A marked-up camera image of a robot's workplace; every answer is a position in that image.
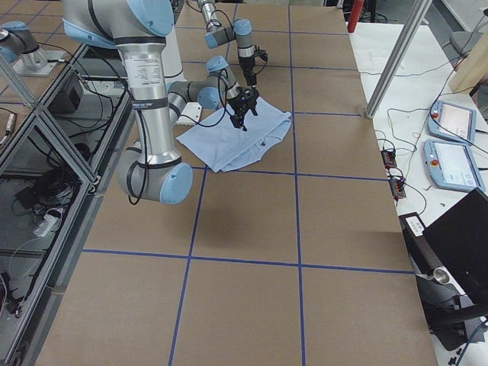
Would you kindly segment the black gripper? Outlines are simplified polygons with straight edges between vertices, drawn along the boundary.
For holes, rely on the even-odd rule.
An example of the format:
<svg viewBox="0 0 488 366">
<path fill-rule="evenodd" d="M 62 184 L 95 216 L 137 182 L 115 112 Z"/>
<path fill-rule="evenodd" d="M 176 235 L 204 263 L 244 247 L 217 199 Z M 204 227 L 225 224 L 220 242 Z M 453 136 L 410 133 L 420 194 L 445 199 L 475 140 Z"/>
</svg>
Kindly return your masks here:
<svg viewBox="0 0 488 366">
<path fill-rule="evenodd" d="M 255 55 L 239 56 L 239 64 L 243 74 L 245 75 L 246 84 L 249 87 L 257 86 L 257 76 L 255 74 Z"/>
<path fill-rule="evenodd" d="M 237 91 L 237 96 L 230 99 L 230 107 L 233 110 L 231 122 L 236 129 L 246 132 L 244 120 L 247 112 L 251 111 L 254 116 L 258 116 L 256 107 L 259 92 L 256 88 L 237 88 Z"/>
</svg>

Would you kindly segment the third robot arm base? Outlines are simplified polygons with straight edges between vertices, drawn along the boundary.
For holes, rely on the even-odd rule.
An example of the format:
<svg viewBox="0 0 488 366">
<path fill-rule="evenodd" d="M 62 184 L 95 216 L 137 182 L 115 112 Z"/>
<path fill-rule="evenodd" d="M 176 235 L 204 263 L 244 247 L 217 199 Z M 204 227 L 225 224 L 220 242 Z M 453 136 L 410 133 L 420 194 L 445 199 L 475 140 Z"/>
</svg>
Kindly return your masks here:
<svg viewBox="0 0 488 366">
<path fill-rule="evenodd" d="M 45 50 L 22 21 L 1 25 L 1 56 L 22 76 L 48 76 L 63 51 Z"/>
</svg>

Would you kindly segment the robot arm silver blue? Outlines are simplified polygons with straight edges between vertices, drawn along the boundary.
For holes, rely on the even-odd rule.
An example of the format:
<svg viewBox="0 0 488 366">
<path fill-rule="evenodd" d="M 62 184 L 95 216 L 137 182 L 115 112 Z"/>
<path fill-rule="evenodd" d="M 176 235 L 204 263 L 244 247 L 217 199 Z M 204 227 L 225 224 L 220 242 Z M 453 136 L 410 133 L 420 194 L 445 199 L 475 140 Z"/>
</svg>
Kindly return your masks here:
<svg viewBox="0 0 488 366">
<path fill-rule="evenodd" d="M 237 56 L 246 84 L 255 88 L 257 76 L 255 72 L 255 58 L 258 47 L 252 36 L 252 24 L 249 19 L 238 19 L 225 25 L 218 18 L 216 1 L 197 1 L 197 7 L 203 16 L 206 34 L 205 41 L 210 49 L 216 49 L 224 44 L 236 41 Z"/>
<path fill-rule="evenodd" d="M 118 181 L 130 203 L 146 199 L 179 204 L 193 182 L 189 164 L 175 148 L 173 128 L 189 102 L 206 109 L 231 108 L 230 120 L 244 130 L 245 115 L 255 113 L 259 97 L 255 58 L 267 58 L 252 39 L 252 25 L 238 19 L 227 27 L 218 20 L 213 1 L 197 6 L 206 22 L 210 48 L 236 41 L 246 87 L 236 81 L 226 59 L 207 62 L 203 81 L 165 82 L 165 47 L 175 26 L 169 1 L 64 1 L 63 25 L 68 37 L 89 46 L 116 49 L 127 74 L 127 93 L 136 113 L 140 134 L 125 149 L 118 166 Z"/>
</svg>

